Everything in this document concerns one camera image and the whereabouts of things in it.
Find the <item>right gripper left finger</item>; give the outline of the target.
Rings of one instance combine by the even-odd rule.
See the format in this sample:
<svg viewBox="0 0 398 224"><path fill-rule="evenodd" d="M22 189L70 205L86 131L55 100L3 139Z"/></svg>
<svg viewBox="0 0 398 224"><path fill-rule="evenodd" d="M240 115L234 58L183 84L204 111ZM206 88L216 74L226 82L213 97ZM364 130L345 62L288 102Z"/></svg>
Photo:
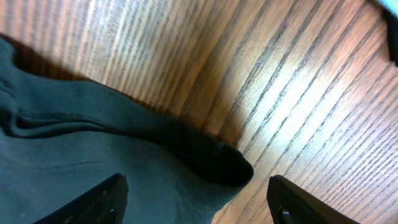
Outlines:
<svg viewBox="0 0 398 224"><path fill-rule="evenodd" d="M126 176L114 174L35 224L121 224L128 191Z"/></svg>

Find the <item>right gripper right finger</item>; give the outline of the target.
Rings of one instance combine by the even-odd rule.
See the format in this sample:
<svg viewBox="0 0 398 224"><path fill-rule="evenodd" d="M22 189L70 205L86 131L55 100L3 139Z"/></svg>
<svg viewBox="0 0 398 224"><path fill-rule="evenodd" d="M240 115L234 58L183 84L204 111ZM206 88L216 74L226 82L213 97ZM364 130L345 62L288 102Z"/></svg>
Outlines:
<svg viewBox="0 0 398 224"><path fill-rule="evenodd" d="M281 175L270 177L267 202L275 224L358 224Z"/></svg>

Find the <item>black Nike t-shirt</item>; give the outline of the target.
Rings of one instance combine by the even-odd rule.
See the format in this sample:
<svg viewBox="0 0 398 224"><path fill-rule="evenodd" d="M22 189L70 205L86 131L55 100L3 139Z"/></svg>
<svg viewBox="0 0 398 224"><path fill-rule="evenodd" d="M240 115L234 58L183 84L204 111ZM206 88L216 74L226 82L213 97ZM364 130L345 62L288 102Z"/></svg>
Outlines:
<svg viewBox="0 0 398 224"><path fill-rule="evenodd" d="M1 42L1 222L33 223L114 174L124 223L210 223L252 179L228 144L89 81L18 69Z"/></svg>

